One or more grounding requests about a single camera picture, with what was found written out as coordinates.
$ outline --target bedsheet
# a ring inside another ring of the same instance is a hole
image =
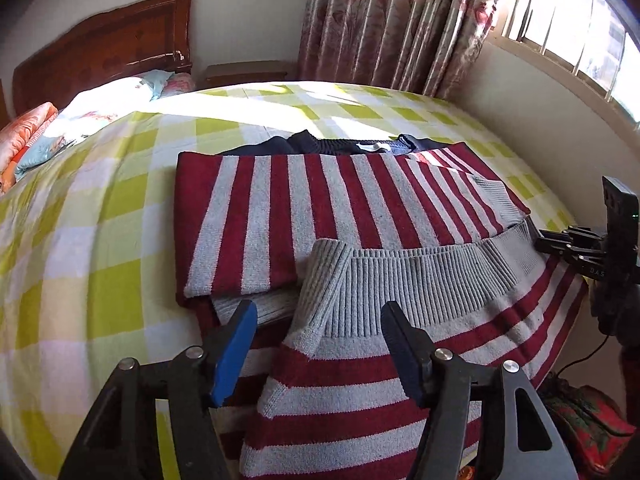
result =
[[[151,102],[28,174],[0,198],[0,426],[54,478],[119,359],[171,359],[199,342],[175,303],[172,208],[183,151],[219,153],[273,135],[465,141],[532,209],[572,217],[503,142],[440,100],[326,82],[250,84]],[[165,478],[178,478],[158,403]]]

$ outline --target nightstand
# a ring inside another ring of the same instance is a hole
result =
[[[294,81],[297,72],[296,64],[288,61],[243,61],[209,65],[204,71],[199,89],[242,83]]]

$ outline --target floral curtain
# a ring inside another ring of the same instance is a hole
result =
[[[308,0],[301,80],[447,98],[478,58],[498,0]]]

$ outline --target metal screw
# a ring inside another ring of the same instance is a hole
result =
[[[448,348],[438,348],[435,354],[441,361],[451,361],[453,359],[453,352]]]
[[[185,354],[189,359],[200,359],[204,355],[204,350],[199,346],[190,346]]]
[[[503,362],[502,368],[507,370],[510,374],[514,374],[518,370],[520,370],[520,366],[518,365],[518,363],[516,361],[512,361],[511,359]]]
[[[118,368],[120,370],[131,370],[136,365],[136,360],[133,357],[125,357],[118,363]]]

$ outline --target wooden headboard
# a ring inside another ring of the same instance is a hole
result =
[[[147,70],[190,72],[191,0],[144,0],[78,23],[14,71],[21,114],[46,101],[67,106],[84,90]]]

